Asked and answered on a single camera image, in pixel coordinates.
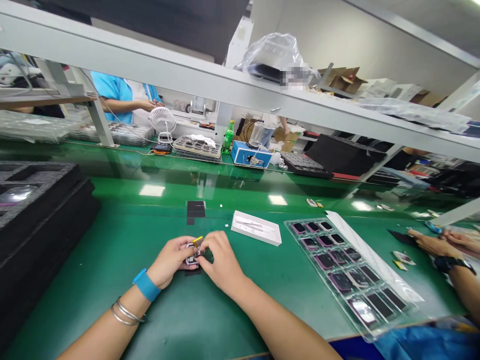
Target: silver bracelet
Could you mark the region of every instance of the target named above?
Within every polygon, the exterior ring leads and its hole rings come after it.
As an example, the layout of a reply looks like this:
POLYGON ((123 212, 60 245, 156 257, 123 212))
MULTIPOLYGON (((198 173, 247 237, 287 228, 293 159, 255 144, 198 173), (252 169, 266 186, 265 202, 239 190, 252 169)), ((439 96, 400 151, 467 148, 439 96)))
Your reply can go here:
POLYGON ((111 307, 110 307, 110 310, 111 310, 111 313, 113 314, 113 316, 114 316, 119 322, 121 322, 122 324, 125 324, 125 325, 129 325, 129 326, 137 325, 137 324, 138 324, 137 321, 136 321, 136 322, 128 322, 128 321, 125 321, 125 320, 123 320, 122 318, 120 318, 120 316, 118 316, 117 313, 115 312, 114 306, 115 306, 115 304, 113 303, 113 304, 111 305, 111 307))
POLYGON ((132 314, 130 311, 128 311, 121 303, 120 303, 120 296, 116 300, 115 304, 118 306, 118 309, 125 315, 127 318, 130 318, 132 320, 135 320, 139 323, 144 323, 145 319, 147 318, 147 315, 143 314, 141 318, 138 318, 134 314, 132 314))

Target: green bottle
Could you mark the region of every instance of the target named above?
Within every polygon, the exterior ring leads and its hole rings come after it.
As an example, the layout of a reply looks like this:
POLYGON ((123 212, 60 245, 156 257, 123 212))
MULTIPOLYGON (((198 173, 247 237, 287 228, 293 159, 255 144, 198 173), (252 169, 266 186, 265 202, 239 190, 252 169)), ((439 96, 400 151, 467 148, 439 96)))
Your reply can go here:
POLYGON ((234 140, 234 124, 235 121, 231 120, 230 125, 225 133, 225 139, 223 140, 223 145, 221 146, 222 154, 230 154, 230 146, 232 145, 232 141, 234 140))

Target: desk fan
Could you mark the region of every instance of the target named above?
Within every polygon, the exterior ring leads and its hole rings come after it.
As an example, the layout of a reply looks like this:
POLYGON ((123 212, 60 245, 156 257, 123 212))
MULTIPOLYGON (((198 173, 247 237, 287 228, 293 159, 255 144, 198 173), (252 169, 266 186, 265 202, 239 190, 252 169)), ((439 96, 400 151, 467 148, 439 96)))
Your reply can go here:
POLYGON ((152 127, 158 131, 158 142, 161 144, 172 144, 172 131, 177 126, 177 121, 172 112, 164 106, 159 106, 150 111, 148 119, 152 127), (166 140, 160 140, 160 137, 166 137, 166 140))

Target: white label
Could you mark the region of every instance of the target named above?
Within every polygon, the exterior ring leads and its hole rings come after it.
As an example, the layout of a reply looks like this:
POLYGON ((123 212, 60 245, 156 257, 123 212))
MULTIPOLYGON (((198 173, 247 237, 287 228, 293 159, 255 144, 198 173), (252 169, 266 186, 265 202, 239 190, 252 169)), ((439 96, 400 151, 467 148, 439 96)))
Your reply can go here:
POLYGON ((33 124, 33 125, 44 125, 44 124, 51 124, 50 121, 40 120, 40 119, 28 119, 22 120, 24 123, 33 124))
POLYGON ((405 301, 425 301, 400 275, 398 275, 366 242, 363 240, 347 222, 336 212, 327 211, 326 216, 333 225, 347 238, 350 244, 361 254, 371 268, 387 282, 400 297, 405 301))

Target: black wristwatch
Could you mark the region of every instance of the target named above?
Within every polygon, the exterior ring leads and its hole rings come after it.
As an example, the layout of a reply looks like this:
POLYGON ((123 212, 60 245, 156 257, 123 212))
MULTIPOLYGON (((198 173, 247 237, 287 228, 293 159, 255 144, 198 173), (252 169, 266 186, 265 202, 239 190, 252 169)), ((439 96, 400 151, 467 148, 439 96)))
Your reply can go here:
POLYGON ((448 274, 449 271, 454 267, 454 266, 463 266, 464 268, 470 269, 470 271, 474 274, 477 275, 475 272, 474 268, 472 265, 470 265, 468 262, 462 259, 457 259, 455 257, 451 256, 438 256, 435 261, 435 266, 438 271, 441 271, 442 273, 448 274))

